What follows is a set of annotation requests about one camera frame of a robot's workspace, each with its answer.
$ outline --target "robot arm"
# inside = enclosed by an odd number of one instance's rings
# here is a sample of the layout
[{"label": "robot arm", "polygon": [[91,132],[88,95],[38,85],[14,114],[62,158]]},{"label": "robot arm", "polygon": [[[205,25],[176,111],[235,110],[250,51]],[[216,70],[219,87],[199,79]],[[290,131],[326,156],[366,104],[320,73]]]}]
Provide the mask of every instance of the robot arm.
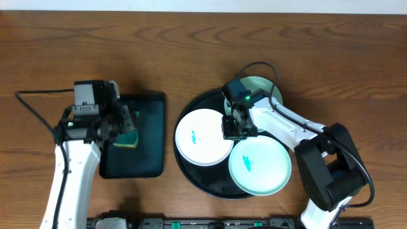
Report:
[{"label": "robot arm", "polygon": [[[84,228],[93,175],[100,161],[100,149],[95,142],[84,143],[83,140],[65,141],[64,148],[69,158],[70,171],[60,205],[58,226],[59,228]],[[61,148],[57,146],[50,198],[40,228],[52,227],[63,171],[64,159]]]},{"label": "robot arm", "polygon": [[[304,119],[279,104],[274,97],[270,104],[268,92],[262,89],[251,92],[239,79],[227,83],[223,94],[232,108],[232,115],[223,117],[224,138],[240,141],[256,137],[261,128],[293,150],[304,189],[310,197],[301,222],[305,228],[329,228],[335,223],[340,207],[367,183],[356,162],[321,137],[326,134],[333,141],[346,145],[364,166],[346,128],[339,123],[326,127]],[[316,131],[308,131],[296,123],[305,123]],[[326,165],[323,157],[333,154],[338,158]]]},{"label": "robot arm", "polygon": [[[43,229],[53,227],[57,209],[58,228],[86,228],[93,175],[100,162],[103,145],[113,142],[120,134],[136,129],[135,112],[117,102],[119,89],[115,82],[75,82],[74,93],[75,105],[65,110],[58,126],[54,128],[57,137],[63,139],[69,172],[64,189],[61,190],[65,167],[63,152],[57,146],[50,198],[40,227]],[[62,201],[58,205],[61,191]],[[126,228],[124,220],[114,219],[112,223]]]}]

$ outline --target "sponge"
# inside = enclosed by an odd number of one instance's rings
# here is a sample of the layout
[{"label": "sponge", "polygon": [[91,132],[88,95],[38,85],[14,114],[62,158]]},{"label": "sponge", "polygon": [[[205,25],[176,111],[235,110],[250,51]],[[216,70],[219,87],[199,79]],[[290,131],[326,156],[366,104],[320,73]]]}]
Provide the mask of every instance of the sponge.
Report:
[{"label": "sponge", "polygon": [[117,147],[128,147],[135,148],[139,142],[139,133],[136,130],[133,130],[129,133],[122,134],[116,138],[116,141],[113,143],[113,146]]}]

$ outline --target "wood grain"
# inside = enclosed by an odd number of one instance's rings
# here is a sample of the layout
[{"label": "wood grain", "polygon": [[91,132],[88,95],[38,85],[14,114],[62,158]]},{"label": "wood grain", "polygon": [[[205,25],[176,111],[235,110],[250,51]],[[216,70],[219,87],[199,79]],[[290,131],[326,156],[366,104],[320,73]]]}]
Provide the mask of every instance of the wood grain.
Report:
[{"label": "wood grain", "polygon": [[[307,204],[296,161],[287,186],[269,197],[228,201],[190,184],[174,158],[176,120],[197,95],[244,65],[280,71],[284,104],[352,134],[376,186],[375,201],[349,209],[376,228],[407,224],[407,17],[382,15],[136,12],[0,12],[0,227],[38,228],[52,183],[54,145],[13,97],[15,90],[115,80],[124,93],[167,95],[165,168],[154,179],[95,176],[89,216],[111,209],[166,217],[299,215]],[[270,77],[254,67],[247,74]],[[56,124],[73,96],[28,96]],[[368,198],[364,188],[353,203]]]}]

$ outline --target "plate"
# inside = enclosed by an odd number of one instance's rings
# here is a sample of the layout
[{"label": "plate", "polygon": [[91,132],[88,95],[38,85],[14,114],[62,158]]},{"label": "plate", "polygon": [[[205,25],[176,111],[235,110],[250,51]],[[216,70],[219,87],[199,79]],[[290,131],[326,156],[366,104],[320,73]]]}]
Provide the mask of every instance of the plate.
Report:
[{"label": "plate", "polygon": [[287,150],[266,136],[240,141],[229,157],[232,179],[252,195],[271,195],[281,190],[291,175],[291,159]]},{"label": "plate", "polygon": [[222,117],[212,109],[197,109],[182,118],[176,129],[176,144],[187,161],[210,166],[229,155],[233,141],[223,139]]}]

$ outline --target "black cable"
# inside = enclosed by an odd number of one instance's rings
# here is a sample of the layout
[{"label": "black cable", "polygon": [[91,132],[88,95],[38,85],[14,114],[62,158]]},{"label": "black cable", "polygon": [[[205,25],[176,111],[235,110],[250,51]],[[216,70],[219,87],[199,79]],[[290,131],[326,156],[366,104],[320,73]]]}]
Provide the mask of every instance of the black cable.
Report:
[{"label": "black cable", "polygon": [[346,153],[351,159],[353,159],[353,161],[355,161],[355,163],[357,164],[357,167],[362,171],[362,175],[367,180],[367,182],[369,184],[369,187],[370,187],[370,197],[369,197],[369,199],[366,202],[363,202],[363,203],[360,203],[360,204],[345,204],[345,205],[342,205],[340,207],[341,210],[343,210],[346,207],[365,207],[365,206],[369,205],[370,203],[372,203],[373,199],[375,198],[375,186],[373,185],[373,181],[371,179],[371,176],[369,175],[368,171],[362,166],[362,164],[353,156],[351,151],[345,145],[343,145],[342,143],[330,138],[328,135],[326,135],[324,133],[321,133],[321,132],[319,132],[317,130],[314,130],[314,129],[308,127],[306,123],[300,123],[297,120],[294,120],[293,118],[291,118],[288,115],[284,114],[282,111],[280,111],[280,109],[277,108],[278,104],[276,104],[276,105],[273,104],[272,95],[273,95],[274,87],[277,85],[277,81],[279,79],[279,74],[278,74],[276,68],[272,64],[267,63],[267,62],[262,62],[262,61],[253,62],[253,63],[248,64],[245,67],[243,67],[236,74],[236,77],[237,78],[240,77],[245,69],[247,69],[248,67],[253,66],[255,64],[263,64],[263,65],[266,65],[266,66],[271,67],[273,69],[275,81],[274,81],[273,86],[272,86],[272,88],[270,90],[270,105],[272,106],[273,111],[278,112],[278,114],[280,114],[284,118],[288,119],[289,121],[297,124],[298,126],[303,128],[304,130],[311,131],[311,132],[321,136],[325,140],[329,141],[332,145],[336,146],[337,148],[340,148],[342,150],[342,152]]},{"label": "black cable", "polygon": [[66,180],[68,177],[69,173],[69,164],[68,164],[68,159],[67,159],[67,154],[65,152],[65,149],[62,145],[62,140],[58,139],[57,135],[53,131],[52,127],[50,124],[36,111],[34,108],[32,108],[28,103],[26,103],[20,96],[20,94],[50,94],[50,93],[62,93],[62,92],[73,92],[73,89],[62,89],[62,90],[31,90],[31,91],[18,91],[15,92],[15,97],[20,101],[25,108],[27,108],[35,117],[37,117],[42,124],[48,129],[48,131],[51,132],[55,142],[57,145],[61,148],[62,156],[64,157],[64,174],[62,176],[62,182],[61,182],[61,187],[60,191],[58,194],[58,199],[57,199],[57,204],[55,206],[55,212],[53,215],[53,223],[52,223],[52,228],[56,229],[58,226],[58,218],[59,218],[59,210],[60,206],[62,203],[62,197],[64,196],[64,190],[65,190],[65,185],[66,185]]}]

